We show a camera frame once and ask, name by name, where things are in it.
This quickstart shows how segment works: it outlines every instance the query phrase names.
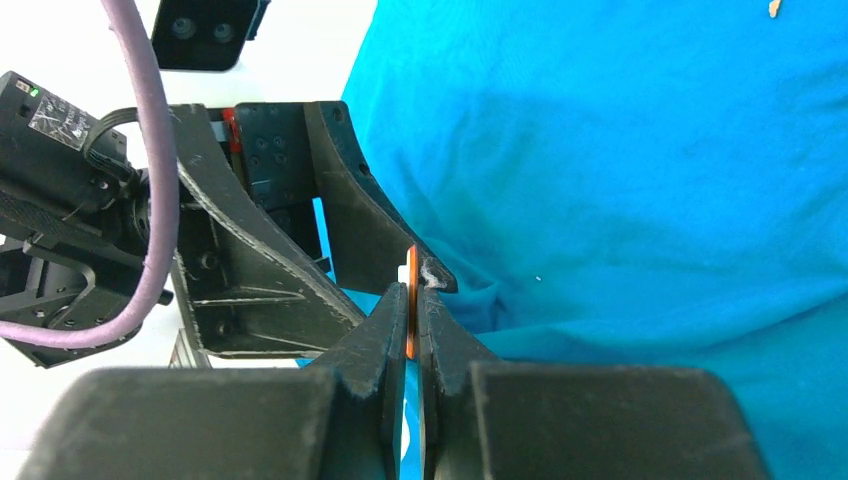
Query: red clip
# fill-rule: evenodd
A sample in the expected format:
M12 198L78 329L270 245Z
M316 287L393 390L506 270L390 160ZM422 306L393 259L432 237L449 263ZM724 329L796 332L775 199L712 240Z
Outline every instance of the red clip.
M230 130L228 135L230 139L230 152L241 153L241 135L239 135L238 123L236 123L236 109L225 108L223 110L224 123Z

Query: teal fabric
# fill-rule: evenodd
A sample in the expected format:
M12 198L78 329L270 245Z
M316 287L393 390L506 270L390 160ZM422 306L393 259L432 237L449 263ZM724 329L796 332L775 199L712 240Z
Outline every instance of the teal fabric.
M495 353L707 368L848 478L848 2L767 6L381 0L344 99Z

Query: small debris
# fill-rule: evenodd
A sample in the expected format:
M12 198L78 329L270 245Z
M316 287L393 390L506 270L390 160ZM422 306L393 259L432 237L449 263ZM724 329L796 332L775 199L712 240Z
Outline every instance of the small debris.
M777 18L777 12L780 10L780 3L783 0L771 0L769 2L769 16L771 18Z
M424 265L421 266L421 276L424 277L424 288L439 289L447 287L447 284L440 282L436 274L430 270L429 258L425 259Z

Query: white background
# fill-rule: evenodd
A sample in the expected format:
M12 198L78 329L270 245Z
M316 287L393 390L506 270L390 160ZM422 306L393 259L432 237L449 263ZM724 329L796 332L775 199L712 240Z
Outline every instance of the white background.
M0 73L14 70L100 117L135 105L123 59L97 0L6 0L0 7ZM137 0L148 32L158 0ZM163 74L170 103L210 107L245 101L338 99L376 0L273 0L257 40L225 74ZM136 127L130 160L146 166ZM109 366L167 365L179 325L174 305L156 310L127 345L51 370L0 341L0 479L14 478L39 425L82 373Z

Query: black cable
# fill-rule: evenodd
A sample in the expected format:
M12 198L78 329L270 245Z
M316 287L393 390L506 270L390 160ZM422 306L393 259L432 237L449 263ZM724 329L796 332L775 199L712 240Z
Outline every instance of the black cable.
M97 170L100 170L101 172L118 180L122 186L126 186L132 181L136 175L135 169L133 169L127 162L109 157L97 150L92 150L92 145L94 145L94 143L102 137L103 134L118 125L125 125L127 123L137 121L138 109L135 107L121 108L110 112L101 118L97 125L91 129L88 133L88 137L85 139L85 143L82 146L82 154L86 161L88 161L88 163Z

